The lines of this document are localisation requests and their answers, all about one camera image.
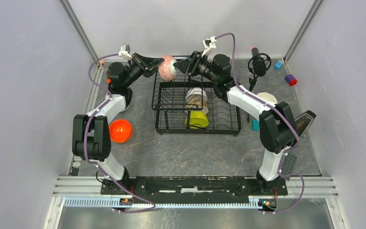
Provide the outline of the orange bowl rack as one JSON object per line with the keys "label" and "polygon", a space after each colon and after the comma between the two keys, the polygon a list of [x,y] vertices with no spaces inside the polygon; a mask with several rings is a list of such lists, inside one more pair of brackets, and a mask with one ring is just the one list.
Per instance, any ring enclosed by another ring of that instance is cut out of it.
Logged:
{"label": "orange bowl rack", "polygon": [[124,143],[131,138],[133,128],[127,120],[118,119],[110,124],[109,133],[113,142]]}

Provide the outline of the beige ceramic bowl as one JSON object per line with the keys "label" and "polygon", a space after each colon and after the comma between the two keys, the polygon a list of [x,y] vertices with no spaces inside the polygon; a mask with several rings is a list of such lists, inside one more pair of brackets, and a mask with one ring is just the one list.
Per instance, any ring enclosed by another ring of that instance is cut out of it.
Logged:
{"label": "beige ceramic bowl", "polygon": [[257,94],[258,97],[268,101],[268,102],[271,102],[271,103],[274,103],[274,104],[277,104],[278,103],[278,100],[276,99],[276,97],[270,93],[267,93],[267,92],[260,92]]}

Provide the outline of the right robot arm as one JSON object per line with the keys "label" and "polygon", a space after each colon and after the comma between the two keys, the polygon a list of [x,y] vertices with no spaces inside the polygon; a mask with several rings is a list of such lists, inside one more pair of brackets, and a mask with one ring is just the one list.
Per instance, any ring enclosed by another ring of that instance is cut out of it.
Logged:
{"label": "right robot arm", "polygon": [[168,67],[188,76],[206,78],[213,84],[218,98],[241,108],[258,121],[264,157],[256,173],[256,189],[263,195],[270,194],[284,177],[282,165],[287,151],[296,147],[300,139],[289,104],[272,103],[239,84],[234,75],[234,59],[224,54],[214,56],[210,62],[204,52],[194,51],[188,58]]}

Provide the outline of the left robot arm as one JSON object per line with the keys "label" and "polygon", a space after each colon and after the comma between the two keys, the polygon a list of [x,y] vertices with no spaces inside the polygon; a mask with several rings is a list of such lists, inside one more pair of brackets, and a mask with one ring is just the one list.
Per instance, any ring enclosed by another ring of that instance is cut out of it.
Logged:
{"label": "left robot arm", "polygon": [[126,168],[111,155],[109,122],[130,105],[130,85],[141,76],[152,76],[164,62],[163,58],[145,57],[138,53],[128,58],[127,65],[120,62],[109,65],[105,100],[90,112],[75,115],[71,142],[73,155],[97,167],[106,179],[113,181],[112,188],[118,194],[126,194],[131,182]]}

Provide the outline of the pink floral bowl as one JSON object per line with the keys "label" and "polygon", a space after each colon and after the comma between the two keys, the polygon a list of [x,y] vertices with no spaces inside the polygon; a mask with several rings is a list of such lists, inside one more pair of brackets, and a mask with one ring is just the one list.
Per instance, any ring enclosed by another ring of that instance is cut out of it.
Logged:
{"label": "pink floral bowl", "polygon": [[158,66],[159,75],[165,82],[171,82],[178,74],[178,70],[174,67],[176,59],[170,55],[163,55],[162,58],[164,61]]}

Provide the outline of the white bowl grey rim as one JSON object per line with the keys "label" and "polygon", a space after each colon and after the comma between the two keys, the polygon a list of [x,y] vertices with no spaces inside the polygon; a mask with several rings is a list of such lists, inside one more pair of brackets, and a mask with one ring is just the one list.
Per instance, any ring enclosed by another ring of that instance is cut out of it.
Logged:
{"label": "white bowl grey rim", "polygon": [[126,111],[129,108],[129,106],[131,104],[131,101],[132,101],[131,96],[130,97],[125,97],[125,108],[123,109],[123,112]]}

